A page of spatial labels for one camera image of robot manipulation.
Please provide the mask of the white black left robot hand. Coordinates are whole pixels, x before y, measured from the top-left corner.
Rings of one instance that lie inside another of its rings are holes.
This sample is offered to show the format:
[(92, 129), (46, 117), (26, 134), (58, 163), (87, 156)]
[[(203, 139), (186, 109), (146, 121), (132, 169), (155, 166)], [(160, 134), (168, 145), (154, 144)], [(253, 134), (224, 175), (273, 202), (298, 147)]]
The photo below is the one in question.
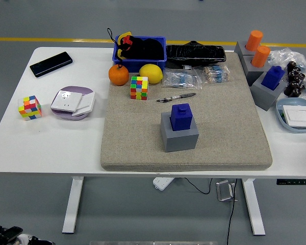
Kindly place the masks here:
[(0, 245), (6, 244), (48, 244), (54, 245), (55, 243), (48, 240), (39, 239), (36, 236), (23, 233), (23, 229), (17, 226), (4, 228), (0, 226)]

